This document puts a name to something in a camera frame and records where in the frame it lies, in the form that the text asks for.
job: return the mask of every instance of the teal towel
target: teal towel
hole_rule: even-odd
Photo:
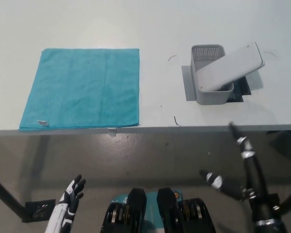
[[[139,49],[46,49],[19,130],[139,124]]]

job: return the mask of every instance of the gray plastic basket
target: gray plastic basket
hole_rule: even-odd
[[[196,101],[202,105],[224,104],[233,92],[234,84],[228,84],[223,91],[202,91],[198,85],[196,71],[225,56],[221,45],[194,45],[191,50],[191,74]]]

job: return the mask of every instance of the towel tag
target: towel tag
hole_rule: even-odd
[[[116,128],[108,128],[108,134],[111,137],[115,137],[116,136]]]
[[[42,126],[49,126],[49,123],[46,120],[37,120],[37,122]]]

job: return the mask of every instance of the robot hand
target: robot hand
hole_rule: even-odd
[[[86,180],[81,179],[82,176],[78,175],[67,187],[52,212],[45,233],[70,232],[79,200],[83,197],[81,191],[84,189]]]

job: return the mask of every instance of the black mark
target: black mark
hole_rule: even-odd
[[[176,121],[176,116],[174,116],[174,119],[175,119],[175,123],[176,123],[176,125],[179,125],[178,123],[177,123],[177,121]]]
[[[264,53],[272,54],[275,58],[277,58],[277,56],[274,53],[272,53],[272,52],[264,52]]]
[[[174,56],[171,56],[170,58],[172,58],[172,57],[176,57],[177,55],[174,55]],[[170,61],[170,58],[168,59],[168,61]]]

